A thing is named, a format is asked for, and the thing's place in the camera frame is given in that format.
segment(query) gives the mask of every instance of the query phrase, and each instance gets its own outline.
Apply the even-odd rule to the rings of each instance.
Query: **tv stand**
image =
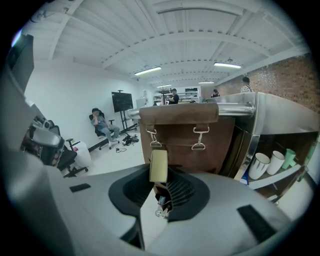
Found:
[[[133,130],[137,130],[137,124],[134,124],[133,127],[129,127],[128,128],[128,124],[127,124],[127,121],[128,120],[132,120],[132,118],[127,118],[126,117],[126,113],[125,111],[120,111],[120,116],[121,116],[121,122],[122,122],[122,127],[123,127],[123,130],[120,131],[120,134],[126,134],[126,135],[129,135],[127,132],[128,131],[133,131]]]

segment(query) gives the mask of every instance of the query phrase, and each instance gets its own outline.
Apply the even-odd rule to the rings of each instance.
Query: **brick wall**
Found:
[[[273,94],[294,102],[320,114],[320,79],[310,54],[288,58],[246,74],[255,92]],[[221,96],[238,94],[243,86],[238,76],[218,86],[202,86],[204,99],[210,98],[217,89]]]

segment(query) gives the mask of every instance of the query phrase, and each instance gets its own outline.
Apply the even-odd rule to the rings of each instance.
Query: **white floor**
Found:
[[[124,146],[121,142],[126,135],[121,135],[119,137],[120,144],[114,144],[112,146],[112,149],[109,149],[108,145],[104,145],[101,150],[96,148],[95,150],[90,152],[92,164],[88,167],[88,172],[85,172],[83,170],[79,172],[77,176],[105,174],[138,165],[143,165],[145,163],[145,160],[142,153],[140,133],[132,132],[129,134],[131,136],[136,134],[139,138],[139,142],[130,146]],[[126,149],[126,151],[117,153],[116,148]]]
[[[82,171],[78,173],[77,176],[104,174],[144,164],[140,134],[138,132],[130,133],[130,135],[134,134],[139,138],[139,142],[134,145],[123,146],[120,143],[115,144],[111,150],[106,145],[102,150],[97,148],[92,151],[90,153],[92,164],[88,168],[89,171]],[[116,147],[127,150],[116,153]],[[279,200],[278,207],[284,211],[291,220],[295,220],[305,212],[312,196],[313,192],[310,186],[303,179],[301,182],[296,182],[286,192]],[[146,249],[148,249],[148,246],[150,246],[167,225],[167,220],[159,218],[155,214],[158,209],[157,203],[155,193],[152,190],[141,208],[141,225]]]

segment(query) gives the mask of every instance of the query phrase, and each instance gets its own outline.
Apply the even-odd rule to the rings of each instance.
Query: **ceiling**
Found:
[[[56,0],[36,12],[22,34],[34,36],[35,60],[69,58],[151,87],[219,84],[304,46],[266,0]],[[155,66],[161,70],[134,75]]]

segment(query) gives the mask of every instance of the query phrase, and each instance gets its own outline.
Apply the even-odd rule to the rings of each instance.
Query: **stainless steel counter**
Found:
[[[255,108],[251,103],[233,103],[233,102],[218,102],[219,116],[234,116],[234,117],[251,117],[255,113]],[[149,108],[170,108],[170,105],[150,106]],[[128,116],[132,119],[140,119],[139,108],[128,110]]]
[[[296,102],[262,92],[238,93],[210,98],[217,104],[252,103],[251,119],[236,118],[236,125],[252,135],[318,132],[319,114]]]

